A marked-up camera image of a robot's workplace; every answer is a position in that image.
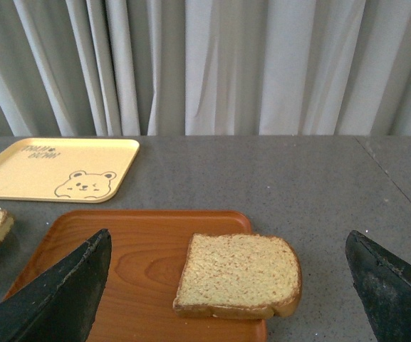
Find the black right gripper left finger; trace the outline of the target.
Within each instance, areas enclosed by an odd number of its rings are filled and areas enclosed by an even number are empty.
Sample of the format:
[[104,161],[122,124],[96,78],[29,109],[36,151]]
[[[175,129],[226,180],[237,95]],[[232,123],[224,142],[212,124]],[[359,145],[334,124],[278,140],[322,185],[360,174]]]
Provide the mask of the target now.
[[86,341],[111,260],[102,229],[0,303],[0,341]]

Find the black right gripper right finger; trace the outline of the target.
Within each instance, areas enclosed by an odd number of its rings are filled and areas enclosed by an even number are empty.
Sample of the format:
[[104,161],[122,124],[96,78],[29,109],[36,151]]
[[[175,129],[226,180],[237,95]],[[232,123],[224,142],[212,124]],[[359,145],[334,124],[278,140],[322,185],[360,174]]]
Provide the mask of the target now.
[[376,339],[411,341],[411,264],[355,230],[345,255]]

